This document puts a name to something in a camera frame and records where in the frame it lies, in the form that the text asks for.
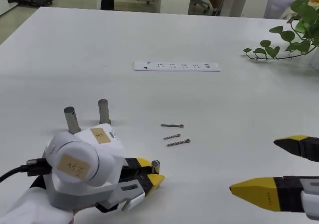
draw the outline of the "black trash bin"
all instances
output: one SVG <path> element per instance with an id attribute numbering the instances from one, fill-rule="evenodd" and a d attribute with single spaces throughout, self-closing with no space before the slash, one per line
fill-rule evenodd
<path id="1" fill-rule="evenodd" d="M 114 0 L 102 0 L 101 10 L 112 10 L 114 11 Z"/>

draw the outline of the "black cable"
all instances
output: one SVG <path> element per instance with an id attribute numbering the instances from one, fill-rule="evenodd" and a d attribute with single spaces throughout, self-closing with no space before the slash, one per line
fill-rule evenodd
<path id="1" fill-rule="evenodd" d="M 32 177 L 49 174 L 51 173 L 51 169 L 52 167 L 50 166 L 50 164 L 48 164 L 45 158 L 29 159 L 26 162 L 26 165 L 21 165 L 20 167 L 12 169 L 11 171 L 3 174 L 0 177 L 0 183 L 16 173 L 26 172 L 28 177 Z"/>
<path id="2" fill-rule="evenodd" d="M 11 177 L 12 175 L 16 174 L 16 173 L 21 173 L 21 172 L 26 172 L 27 168 L 25 165 L 22 165 L 20 167 L 17 167 L 15 169 L 10 170 L 9 172 L 3 174 L 0 177 L 0 183 L 3 182 L 5 179 L 7 179 L 8 177 Z"/>

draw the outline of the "green leaf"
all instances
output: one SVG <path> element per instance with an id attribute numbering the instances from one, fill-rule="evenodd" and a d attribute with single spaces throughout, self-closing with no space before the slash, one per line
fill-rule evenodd
<path id="1" fill-rule="evenodd" d="M 244 49 L 244 52 L 245 52 L 245 53 L 250 52 L 250 51 L 251 51 L 251 49 L 250 49 L 250 48 L 246 48 L 246 49 Z"/>
<path id="2" fill-rule="evenodd" d="M 292 40 L 294 40 L 296 36 L 293 31 L 284 31 L 280 35 L 281 35 L 281 38 L 287 42 L 292 42 Z"/>
<path id="3" fill-rule="evenodd" d="M 299 46 L 298 42 L 291 43 L 285 51 L 290 51 L 290 52 L 295 51 L 297 50 L 298 46 Z"/>
<path id="4" fill-rule="evenodd" d="M 319 24 L 315 23 L 308 27 L 305 31 L 304 38 L 314 38 L 319 36 Z"/>
<path id="5" fill-rule="evenodd" d="M 300 15 L 300 17 L 310 25 L 317 19 L 317 11 L 312 6 L 308 5 L 302 6 L 299 9 L 298 15 Z"/>
<path id="6" fill-rule="evenodd" d="M 266 54 L 265 50 L 263 48 L 256 48 L 254 53 L 259 53 L 259 54 Z"/>
<path id="7" fill-rule="evenodd" d="M 269 47 L 269 46 L 271 45 L 271 41 L 269 41 L 269 40 L 263 40 L 263 41 L 260 42 L 260 45 L 261 45 L 262 47 Z"/>
<path id="8" fill-rule="evenodd" d="M 305 40 L 297 46 L 297 50 L 299 50 L 302 53 L 309 52 L 309 49 L 310 49 L 310 41 L 309 40 Z"/>
<path id="9" fill-rule="evenodd" d="M 274 27 L 274 28 L 271 28 L 271 29 L 269 30 L 269 32 L 280 34 L 280 33 L 282 33 L 283 29 L 284 29 L 283 26 L 276 26 L 276 27 Z"/>
<path id="10" fill-rule="evenodd" d="M 309 27 L 309 23 L 305 22 L 303 19 L 300 19 L 300 21 L 296 25 L 295 30 L 298 32 L 304 33 L 308 27 Z"/>
<path id="11" fill-rule="evenodd" d="M 275 48 L 266 47 L 266 52 L 268 55 L 270 55 L 272 58 L 275 58 L 279 53 L 280 47 L 276 46 Z"/>
<path id="12" fill-rule="evenodd" d="M 308 4 L 309 1 L 310 0 L 296 0 L 290 5 L 290 9 L 294 12 L 299 13 L 300 8 L 303 5 Z"/>

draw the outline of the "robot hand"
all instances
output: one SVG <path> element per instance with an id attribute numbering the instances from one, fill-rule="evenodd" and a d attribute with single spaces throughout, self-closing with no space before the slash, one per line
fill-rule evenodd
<path id="1" fill-rule="evenodd" d="M 274 143 L 289 153 L 319 162 L 319 138 L 291 136 Z M 276 212 L 306 213 L 319 221 L 319 177 L 255 178 L 230 187 L 232 194 Z"/>
<path id="2" fill-rule="evenodd" d="M 0 224 L 68 224 L 76 210 L 96 207 L 103 213 L 120 204 L 130 210 L 163 181 L 160 162 L 124 158 L 122 144 L 107 123 L 76 134 L 54 136 L 43 158 L 8 172 L 38 176 Z"/>

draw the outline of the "potted plant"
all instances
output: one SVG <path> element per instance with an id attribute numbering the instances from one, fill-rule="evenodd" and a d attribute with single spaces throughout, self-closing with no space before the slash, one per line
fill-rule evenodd
<path id="1" fill-rule="evenodd" d="M 249 59 L 282 60 L 305 56 L 319 46 L 319 0 L 297 0 L 291 6 L 295 15 L 287 21 L 291 30 L 284 30 L 283 26 L 271 28 L 269 32 L 277 33 L 286 47 L 273 47 L 270 40 L 262 40 L 256 49 L 246 48 L 244 52 Z"/>

